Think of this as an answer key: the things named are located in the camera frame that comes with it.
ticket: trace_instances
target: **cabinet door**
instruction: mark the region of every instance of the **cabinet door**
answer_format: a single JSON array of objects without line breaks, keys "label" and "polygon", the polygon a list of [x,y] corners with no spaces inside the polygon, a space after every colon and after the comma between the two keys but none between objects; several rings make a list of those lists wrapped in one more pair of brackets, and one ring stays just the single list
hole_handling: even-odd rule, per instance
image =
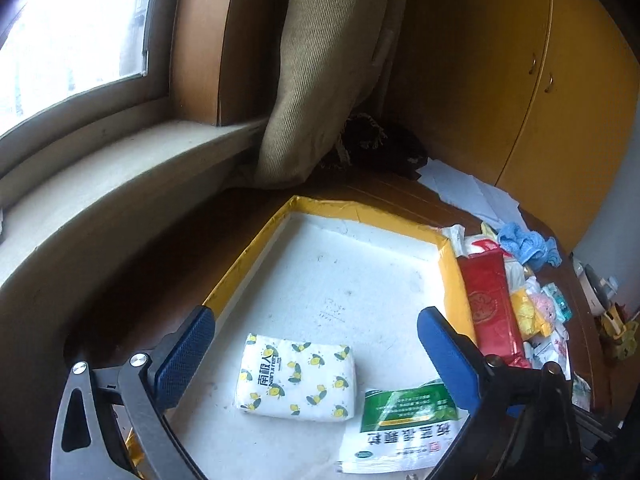
[{"label": "cabinet door", "polygon": [[408,0],[385,116],[433,158],[494,184],[533,96],[549,5]]},{"label": "cabinet door", "polygon": [[598,0],[553,0],[540,86],[498,186],[548,224],[567,251],[616,175],[638,79],[636,58]]}]

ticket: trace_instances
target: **red package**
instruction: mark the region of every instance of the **red package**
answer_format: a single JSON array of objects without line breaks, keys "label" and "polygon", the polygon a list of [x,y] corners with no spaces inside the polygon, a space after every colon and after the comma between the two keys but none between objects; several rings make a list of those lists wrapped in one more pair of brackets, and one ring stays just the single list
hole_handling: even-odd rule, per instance
[{"label": "red package", "polygon": [[459,258],[458,265],[482,354],[496,354],[510,366],[531,368],[524,357],[522,336],[511,307],[502,253],[489,251],[473,258]]}]

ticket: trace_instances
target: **windowpane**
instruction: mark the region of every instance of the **windowpane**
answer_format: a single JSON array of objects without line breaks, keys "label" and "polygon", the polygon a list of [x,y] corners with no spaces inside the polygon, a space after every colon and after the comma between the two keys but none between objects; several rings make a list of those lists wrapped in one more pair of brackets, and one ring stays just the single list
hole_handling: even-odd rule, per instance
[{"label": "windowpane", "polygon": [[63,99],[144,74],[149,0],[28,0],[0,49],[0,135]]}]

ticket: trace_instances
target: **cabinet handle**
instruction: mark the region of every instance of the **cabinet handle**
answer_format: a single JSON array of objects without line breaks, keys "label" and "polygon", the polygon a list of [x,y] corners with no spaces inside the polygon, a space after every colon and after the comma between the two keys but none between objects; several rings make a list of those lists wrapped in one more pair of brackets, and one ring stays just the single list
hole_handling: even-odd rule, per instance
[{"label": "cabinet handle", "polygon": [[554,75],[549,73],[549,84],[545,88],[545,94],[551,92],[551,87],[554,85]]}]

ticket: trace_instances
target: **white packet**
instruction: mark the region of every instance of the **white packet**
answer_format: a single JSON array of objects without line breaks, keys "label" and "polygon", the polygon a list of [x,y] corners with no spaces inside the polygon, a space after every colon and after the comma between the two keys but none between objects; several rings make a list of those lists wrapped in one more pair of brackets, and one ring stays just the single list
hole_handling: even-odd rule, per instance
[{"label": "white packet", "polygon": [[466,256],[464,226],[454,224],[450,227],[443,227],[440,229],[440,233],[446,236],[451,242],[451,247],[453,248],[453,253],[456,255],[456,258]]},{"label": "white packet", "polygon": [[574,374],[571,402],[587,412],[591,411],[591,387],[589,383],[578,374]]},{"label": "white packet", "polygon": [[409,390],[368,390],[347,421],[337,463],[341,473],[389,473],[434,467],[460,429],[441,382]]},{"label": "white packet", "polygon": [[343,422],[356,404],[351,348],[249,334],[234,405],[253,415]]},{"label": "white packet", "polygon": [[538,280],[535,276],[529,276],[525,282],[525,289],[529,296],[532,294],[540,294],[542,292],[542,287],[538,283]]},{"label": "white packet", "polygon": [[549,337],[535,336],[532,341],[537,345],[533,349],[533,367],[536,370],[540,370],[546,362],[555,361],[562,368],[564,378],[570,381],[571,365],[566,343],[567,339],[564,339],[558,333],[558,329],[556,328]]}]

